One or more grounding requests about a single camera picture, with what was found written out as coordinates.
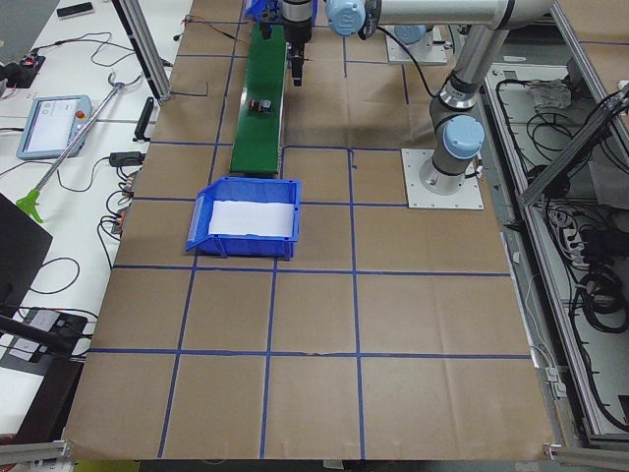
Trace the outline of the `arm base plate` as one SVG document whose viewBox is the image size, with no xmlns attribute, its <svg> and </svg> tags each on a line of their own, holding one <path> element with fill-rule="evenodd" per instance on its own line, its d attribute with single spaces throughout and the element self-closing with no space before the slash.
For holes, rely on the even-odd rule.
<svg viewBox="0 0 629 472">
<path fill-rule="evenodd" d="M 386 37 L 388 62 L 393 64 L 411 64 L 411 57 L 399 44 Z M 448 62 L 446 56 L 446 41 L 441 35 L 440 28 L 433 26 L 421 39 L 413 44 L 407 44 L 410 54 L 421 66 L 440 66 Z"/>
<path fill-rule="evenodd" d="M 470 163 L 459 176 L 440 173 L 432 149 L 402 148 L 402 167 L 411 209 L 483 210 L 479 178 Z"/>
</svg>

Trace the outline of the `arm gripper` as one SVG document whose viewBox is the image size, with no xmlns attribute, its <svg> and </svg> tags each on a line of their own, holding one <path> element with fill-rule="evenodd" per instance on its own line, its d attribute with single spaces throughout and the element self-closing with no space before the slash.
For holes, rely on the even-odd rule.
<svg viewBox="0 0 629 472">
<path fill-rule="evenodd" d="M 291 77 L 293 85 L 303 84 L 304 50 L 312 38 L 314 2 L 312 0 L 285 0 L 280 6 L 285 41 L 291 46 Z"/>
</svg>

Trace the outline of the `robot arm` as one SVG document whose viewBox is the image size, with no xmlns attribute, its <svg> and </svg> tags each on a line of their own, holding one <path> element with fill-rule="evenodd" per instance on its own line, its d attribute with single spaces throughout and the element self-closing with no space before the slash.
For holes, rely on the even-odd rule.
<svg viewBox="0 0 629 472">
<path fill-rule="evenodd" d="M 427 190 L 453 195 L 485 141 L 483 125 L 471 115 L 477 92 L 511 30 L 529 25 L 550 10 L 549 1 L 328 1 L 331 30 L 367 39 L 381 25 L 469 25 L 453 70 L 431 101 L 436 146 L 419 176 Z"/>
<path fill-rule="evenodd" d="M 426 25 L 395 25 L 390 32 L 378 25 L 376 5 L 376 1 L 327 1 L 325 14 L 328 25 L 341 36 L 356 33 L 361 39 L 366 39 L 375 30 L 381 30 L 409 56 L 429 92 L 421 66 L 409 49 L 410 45 L 427 35 L 429 28 Z M 293 83 L 299 87 L 303 80 L 305 47 L 313 36 L 315 1 L 269 1 L 267 6 L 271 9 L 270 18 L 283 27 L 284 40 L 289 45 Z"/>
</svg>

